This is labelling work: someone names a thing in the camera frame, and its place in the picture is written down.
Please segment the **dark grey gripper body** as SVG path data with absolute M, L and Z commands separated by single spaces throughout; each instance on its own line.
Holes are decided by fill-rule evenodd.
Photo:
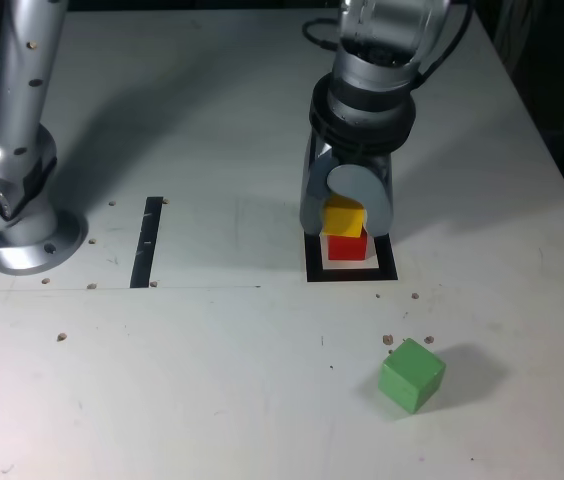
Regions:
M 326 171 L 327 181 L 391 181 L 391 144 L 382 130 L 325 129 L 311 135 L 308 172 Z

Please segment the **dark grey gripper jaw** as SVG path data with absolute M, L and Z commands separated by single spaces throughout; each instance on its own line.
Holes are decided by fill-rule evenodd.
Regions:
M 311 171 L 303 177 L 300 223 L 308 235 L 319 235 L 322 232 L 323 207 L 331 195 L 327 176 L 324 172 Z

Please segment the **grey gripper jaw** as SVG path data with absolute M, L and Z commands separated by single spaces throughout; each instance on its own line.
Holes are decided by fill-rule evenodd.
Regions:
M 372 236 L 385 236 L 392 225 L 391 170 L 377 173 L 361 165 L 341 165 L 327 177 L 336 194 L 361 204 L 366 211 L 366 230 Z

